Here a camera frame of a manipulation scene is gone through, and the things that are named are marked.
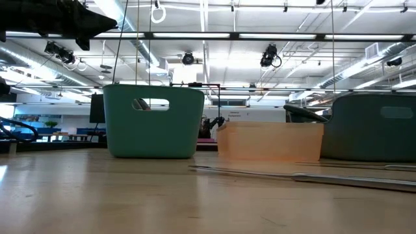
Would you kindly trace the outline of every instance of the wooden table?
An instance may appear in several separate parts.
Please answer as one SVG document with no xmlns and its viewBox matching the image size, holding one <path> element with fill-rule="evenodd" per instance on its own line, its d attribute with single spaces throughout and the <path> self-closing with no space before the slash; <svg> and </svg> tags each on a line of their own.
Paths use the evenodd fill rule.
<svg viewBox="0 0 416 234">
<path fill-rule="evenodd" d="M 189 160 L 115 159 L 106 149 L 0 159 L 6 233 L 415 233 L 416 195 L 190 171 L 190 164 L 416 180 L 415 172 Z"/>
</svg>

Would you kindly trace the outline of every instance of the cable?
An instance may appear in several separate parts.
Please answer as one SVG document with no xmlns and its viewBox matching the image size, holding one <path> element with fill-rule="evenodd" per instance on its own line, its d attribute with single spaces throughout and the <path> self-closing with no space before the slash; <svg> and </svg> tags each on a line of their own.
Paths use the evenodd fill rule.
<svg viewBox="0 0 416 234">
<path fill-rule="evenodd" d="M 153 14 L 152 13 L 153 12 L 150 9 L 150 18 L 153 17 Z M 151 32 L 151 23 L 149 23 L 149 32 Z M 150 49 L 151 49 L 150 43 L 151 43 L 151 40 L 149 40 L 149 53 L 148 53 L 148 61 L 149 61 L 149 86 L 151 85 L 150 84 L 150 73 L 151 73 L 151 71 L 150 71 Z M 149 98 L 149 108 L 151 108 L 151 98 Z"/>
<path fill-rule="evenodd" d="M 117 54 L 116 54 L 116 63 L 114 65 L 114 71 L 112 73 L 112 84 L 114 84 L 114 80 L 116 78 L 116 68 L 117 68 L 117 61 L 118 61 L 118 53 L 120 52 L 120 44 L 122 43 L 122 36 L 123 36 L 123 30 L 124 30 L 124 22 L 125 22 L 125 17 L 127 15 L 127 6 L 128 6 L 128 4 L 129 4 L 129 0 L 127 0 L 125 2 L 125 10 L 124 10 L 124 17 L 123 17 L 123 26 L 122 26 L 122 31 L 120 33 L 120 39 L 118 40 L 118 48 L 117 48 Z"/>
<path fill-rule="evenodd" d="M 11 123 L 11 124 L 16 124 L 16 125 L 20 125 L 20 126 L 22 126 L 22 127 L 26 127 L 26 128 L 28 128 L 29 130 L 31 130 L 31 131 L 33 132 L 33 137 L 32 137 L 30 140 L 26 140 L 26 139 L 20 138 L 20 137 L 18 137 L 18 136 L 16 136 L 16 135 L 13 135 L 13 133 L 11 133 L 9 130 L 7 130 L 7 129 L 4 127 L 3 122 L 8 122 L 8 123 Z M 23 143 L 30 143 L 30 142 L 34 142 L 34 141 L 38 140 L 38 137 L 39 137 L 38 131 L 37 131 L 34 127 L 29 126 L 29 125 L 24 124 L 24 123 L 21 123 L 21 122 L 18 122 L 18 121 L 9 120 L 9 119 L 3 118 L 3 117 L 0 117 L 0 129 L 1 129 L 1 130 L 2 130 L 2 131 L 3 131 L 3 132 L 7 135 L 7 136 L 9 136 L 10 138 L 12 138 L 12 139 L 16 139 L 16 140 L 18 140 L 18 141 L 20 141 L 20 142 L 23 142 Z"/>
<path fill-rule="evenodd" d="M 164 19 L 166 19 L 166 9 L 161 5 L 159 0 L 156 0 L 155 4 L 157 5 L 156 7 L 151 6 L 151 21 L 154 23 L 162 23 Z M 155 10 L 162 10 L 162 17 L 160 19 L 155 19 L 155 16 L 153 15 Z"/>
<path fill-rule="evenodd" d="M 332 35 L 335 33 L 335 29 L 333 26 L 333 0 L 331 0 L 331 17 L 332 17 Z M 335 37 L 332 36 L 332 72 L 333 72 L 333 76 L 335 77 Z M 336 93 L 336 89 L 335 89 L 335 84 L 336 82 L 333 83 L 333 93 Z"/>
<path fill-rule="evenodd" d="M 273 63 L 272 63 L 272 66 L 273 66 L 274 68 L 279 68 L 279 67 L 281 66 L 281 64 L 282 64 L 282 61 L 281 61 L 281 58 L 279 57 L 279 55 L 278 55 L 276 58 L 280 60 L 280 64 L 279 64 L 279 66 L 275 66 L 275 65 L 273 65 Z"/>
<path fill-rule="evenodd" d="M 140 9 L 137 8 L 137 36 L 136 36 L 136 45 L 138 45 L 138 19 L 140 17 Z M 137 85 L 137 70 L 138 70 L 138 49 L 136 48 L 136 75 L 135 75 L 135 85 Z"/>
</svg>

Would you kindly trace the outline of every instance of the fluorescent light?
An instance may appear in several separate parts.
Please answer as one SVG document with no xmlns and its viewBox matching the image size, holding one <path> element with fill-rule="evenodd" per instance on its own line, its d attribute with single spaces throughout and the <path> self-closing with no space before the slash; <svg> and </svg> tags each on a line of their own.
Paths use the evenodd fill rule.
<svg viewBox="0 0 416 234">
<path fill-rule="evenodd" d="M 413 85 L 416 85 L 416 79 L 401 82 L 399 84 L 393 85 L 392 88 L 405 88 L 405 87 L 409 87 L 409 86 L 413 86 Z"/>
<path fill-rule="evenodd" d="M 91 88 L 90 91 L 97 94 L 103 94 L 103 92 L 97 88 Z"/>
<path fill-rule="evenodd" d="M 156 38 L 229 38 L 229 33 L 176 33 L 176 32 L 164 32 L 153 33 Z"/>
<path fill-rule="evenodd" d="M 403 35 L 326 35 L 325 39 L 336 40 L 400 40 Z"/>
<path fill-rule="evenodd" d="M 33 37 L 41 37 L 38 33 L 33 33 L 33 32 L 6 32 L 6 36 L 33 36 Z"/>
<path fill-rule="evenodd" d="M 98 34 L 97 36 L 95 36 L 96 38 L 119 38 L 121 35 L 120 32 L 103 32 Z M 123 32 L 122 34 L 122 38 L 137 38 L 137 36 L 139 38 L 143 38 L 144 37 L 144 33 L 137 33 L 137 32 Z"/>
<path fill-rule="evenodd" d="M 240 34 L 240 38 L 315 39 L 315 34 Z"/>
<path fill-rule="evenodd" d="M 84 97 L 79 94 L 74 94 L 73 92 L 63 92 L 62 95 L 66 98 L 74 99 L 81 102 L 91 102 L 91 98 Z"/>
<path fill-rule="evenodd" d="M 31 88 L 23 88 L 23 90 L 22 90 L 22 91 L 24 91 L 24 92 L 28 92 L 28 93 L 30 93 L 30 94 L 40 95 L 40 93 L 39 93 L 38 91 L 33 90 L 33 89 L 31 89 Z"/>
</svg>

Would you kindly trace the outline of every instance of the white wall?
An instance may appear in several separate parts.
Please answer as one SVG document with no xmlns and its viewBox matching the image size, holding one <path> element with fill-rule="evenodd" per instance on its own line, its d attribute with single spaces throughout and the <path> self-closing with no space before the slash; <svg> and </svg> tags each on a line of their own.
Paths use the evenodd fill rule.
<svg viewBox="0 0 416 234">
<path fill-rule="evenodd" d="M 60 99 L 48 99 L 46 97 L 40 97 L 39 95 L 34 94 L 18 94 L 16 102 L 18 103 L 75 103 L 75 100 L 69 99 L 66 97 L 61 97 Z"/>
</svg>

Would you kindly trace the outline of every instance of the ductwork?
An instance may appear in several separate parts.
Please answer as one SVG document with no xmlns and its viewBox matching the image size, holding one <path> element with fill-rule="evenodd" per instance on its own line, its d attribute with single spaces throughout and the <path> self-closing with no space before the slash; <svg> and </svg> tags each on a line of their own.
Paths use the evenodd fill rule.
<svg viewBox="0 0 416 234">
<path fill-rule="evenodd" d="M 31 69 L 31 73 L 43 79 L 53 81 L 56 78 L 62 80 L 73 81 L 72 85 L 82 86 L 96 86 L 97 83 L 79 75 L 75 72 L 69 71 L 51 60 L 48 60 L 18 44 L 11 41 L 0 44 L 0 60 L 10 61 L 5 66 L 26 67 Z"/>
<path fill-rule="evenodd" d="M 342 81 L 365 71 L 373 64 L 401 57 L 407 53 L 407 49 L 413 47 L 415 44 L 415 42 L 398 42 L 394 44 L 388 42 L 378 42 L 378 53 L 375 54 L 374 57 L 367 58 L 367 55 L 364 55 L 348 63 L 344 66 L 344 68 L 341 68 L 340 71 L 335 73 L 335 76 L 333 76 L 333 73 L 330 73 L 323 77 L 323 81 L 316 84 L 313 88 L 327 88 L 336 82 Z M 313 94 L 312 91 L 303 91 L 296 94 L 291 94 L 289 96 L 289 100 L 293 101 L 304 99 L 311 94 Z"/>
<path fill-rule="evenodd" d="M 94 0 L 96 5 L 106 14 L 107 17 L 110 17 L 118 22 L 118 29 L 121 30 L 123 26 L 124 19 L 124 7 L 119 0 Z M 136 32 L 137 27 L 129 17 L 125 17 L 124 23 L 124 32 Z M 129 41 L 142 57 L 153 66 L 159 66 L 159 59 L 150 52 L 149 48 L 141 40 L 130 40 Z"/>
</svg>

